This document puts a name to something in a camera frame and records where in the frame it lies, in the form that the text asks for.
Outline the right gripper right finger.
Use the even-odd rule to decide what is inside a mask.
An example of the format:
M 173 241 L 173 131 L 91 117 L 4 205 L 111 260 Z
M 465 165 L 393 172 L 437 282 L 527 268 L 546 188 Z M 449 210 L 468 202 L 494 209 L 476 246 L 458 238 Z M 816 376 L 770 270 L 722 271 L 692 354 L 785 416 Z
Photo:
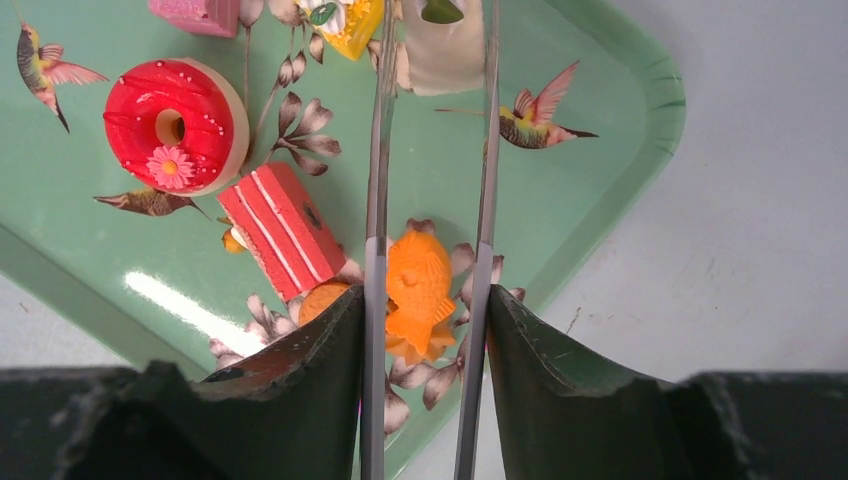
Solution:
M 501 286 L 487 347 L 510 479 L 746 479 L 702 383 L 612 361 L 541 320 Z

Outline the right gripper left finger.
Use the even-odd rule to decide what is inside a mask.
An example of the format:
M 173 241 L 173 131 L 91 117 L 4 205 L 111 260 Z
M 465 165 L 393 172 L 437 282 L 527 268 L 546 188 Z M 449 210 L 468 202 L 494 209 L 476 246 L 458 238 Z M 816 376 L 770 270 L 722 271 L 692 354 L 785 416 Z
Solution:
M 347 479 L 363 363 L 364 295 L 201 382 L 172 363 L 99 371 L 59 479 Z

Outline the red striped toy cake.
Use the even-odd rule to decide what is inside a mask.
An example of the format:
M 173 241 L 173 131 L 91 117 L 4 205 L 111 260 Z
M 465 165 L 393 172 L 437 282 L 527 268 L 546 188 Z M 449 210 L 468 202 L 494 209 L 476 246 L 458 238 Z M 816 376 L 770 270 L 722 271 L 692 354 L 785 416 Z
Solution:
M 217 200 L 284 302 L 330 280 L 346 263 L 331 228 L 287 164 L 258 167 Z

